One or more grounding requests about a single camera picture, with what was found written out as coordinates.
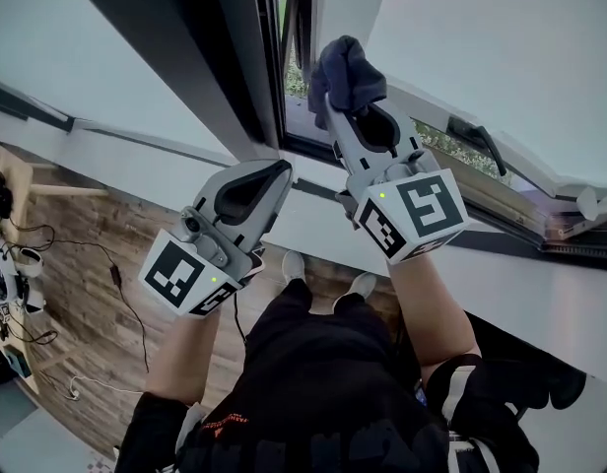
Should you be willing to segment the person's left forearm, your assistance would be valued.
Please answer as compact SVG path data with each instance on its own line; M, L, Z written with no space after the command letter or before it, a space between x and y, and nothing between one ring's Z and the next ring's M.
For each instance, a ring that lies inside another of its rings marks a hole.
M146 392L188 406L202 401L220 315L175 319L151 363Z

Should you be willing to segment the person's black shirt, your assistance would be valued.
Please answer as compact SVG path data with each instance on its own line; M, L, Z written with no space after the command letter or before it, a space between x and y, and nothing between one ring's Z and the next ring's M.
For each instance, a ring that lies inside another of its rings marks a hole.
M147 393L115 473L537 473L483 360L440 365L419 401L382 363L247 372L207 417Z

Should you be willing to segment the open window sash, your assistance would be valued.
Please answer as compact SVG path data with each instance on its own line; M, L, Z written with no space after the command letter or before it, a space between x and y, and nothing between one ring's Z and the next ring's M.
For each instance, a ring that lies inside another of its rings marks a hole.
M313 56L357 38L412 117L484 127L537 187L607 189L607 0L313 0Z

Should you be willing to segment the person's left white shoe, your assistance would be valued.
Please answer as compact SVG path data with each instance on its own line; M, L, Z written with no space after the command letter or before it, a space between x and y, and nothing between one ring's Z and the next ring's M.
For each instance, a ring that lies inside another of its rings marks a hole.
M295 280L305 281L304 259L299 252L293 250L286 252L282 261L282 273L286 284Z

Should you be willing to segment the person's black trousers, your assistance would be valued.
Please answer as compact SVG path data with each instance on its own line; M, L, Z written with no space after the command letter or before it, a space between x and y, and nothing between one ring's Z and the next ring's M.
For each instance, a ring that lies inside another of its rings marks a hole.
M340 297L328 315L312 314L311 305L307 283L290 281L247 334L244 365L334 356L391 363L391 333L363 294L354 290Z

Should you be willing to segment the blue screen device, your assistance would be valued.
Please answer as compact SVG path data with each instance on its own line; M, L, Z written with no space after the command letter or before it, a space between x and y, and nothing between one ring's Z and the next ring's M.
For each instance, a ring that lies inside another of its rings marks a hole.
M16 372L21 378L27 378L32 375L30 366L26 361L25 355L12 345L5 345L3 352L11 369Z

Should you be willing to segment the blue microfibre cleaning cloth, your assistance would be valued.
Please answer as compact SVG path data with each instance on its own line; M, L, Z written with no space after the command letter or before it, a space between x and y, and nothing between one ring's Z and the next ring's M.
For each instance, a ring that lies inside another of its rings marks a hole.
M314 66L307 94L317 128L326 130L325 100L337 111L358 113L387 97L385 76L366 58L360 42L342 35L328 43Z

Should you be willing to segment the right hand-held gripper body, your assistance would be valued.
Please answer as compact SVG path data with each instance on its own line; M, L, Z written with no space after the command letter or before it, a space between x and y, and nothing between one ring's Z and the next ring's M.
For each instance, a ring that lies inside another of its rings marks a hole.
M470 224L452 171L427 150L345 165L349 176L336 199L391 265L449 243Z

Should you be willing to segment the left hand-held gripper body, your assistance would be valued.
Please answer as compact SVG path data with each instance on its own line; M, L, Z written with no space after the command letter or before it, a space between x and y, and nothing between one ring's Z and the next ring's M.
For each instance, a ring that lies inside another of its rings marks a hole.
M265 247L248 253L192 207L161 229L140 270L140 283L179 316L203 318L248 285L265 264Z

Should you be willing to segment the person's white shoe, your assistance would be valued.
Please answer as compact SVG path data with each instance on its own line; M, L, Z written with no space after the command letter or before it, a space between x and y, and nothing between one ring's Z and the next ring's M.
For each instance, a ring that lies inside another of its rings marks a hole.
M353 280L348 292L334 301L332 311L337 312L352 304L365 304L374 291L376 282L377 278L372 273L360 274Z
M282 261L282 273L286 284L295 280L305 281L304 259L299 252L293 250L286 252Z

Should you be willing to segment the person's right white shoe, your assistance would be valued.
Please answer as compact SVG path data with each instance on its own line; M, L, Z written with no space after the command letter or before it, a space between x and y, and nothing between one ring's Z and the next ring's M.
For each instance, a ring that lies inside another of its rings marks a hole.
M353 280L348 292L334 301L332 311L337 312L352 304L365 304L374 291L376 282L377 278L372 273L360 274Z

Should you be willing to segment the person's right forearm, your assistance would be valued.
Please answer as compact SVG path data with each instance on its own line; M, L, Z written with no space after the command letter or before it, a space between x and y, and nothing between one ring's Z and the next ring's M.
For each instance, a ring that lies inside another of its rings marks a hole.
M427 255L387 266L422 378L458 356L480 355L471 322Z

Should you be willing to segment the black chair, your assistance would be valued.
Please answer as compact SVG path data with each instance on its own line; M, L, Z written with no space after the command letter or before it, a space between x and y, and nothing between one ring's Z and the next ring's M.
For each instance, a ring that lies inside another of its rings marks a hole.
M582 394L587 375L558 358L469 314L483 361L502 400L517 419L529 409L565 410Z

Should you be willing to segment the crumpled white tissue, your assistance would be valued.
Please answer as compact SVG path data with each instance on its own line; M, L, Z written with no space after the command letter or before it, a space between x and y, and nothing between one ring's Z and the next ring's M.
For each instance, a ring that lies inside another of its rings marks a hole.
M586 186L576 198L576 206L588 221L607 215L607 188Z

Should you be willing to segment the wooden rail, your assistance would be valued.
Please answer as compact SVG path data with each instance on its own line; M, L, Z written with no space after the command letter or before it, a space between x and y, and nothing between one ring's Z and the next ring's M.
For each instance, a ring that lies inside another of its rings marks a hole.
M89 188L54 184L32 184L30 193L39 196L92 196L105 197L108 191L104 188Z

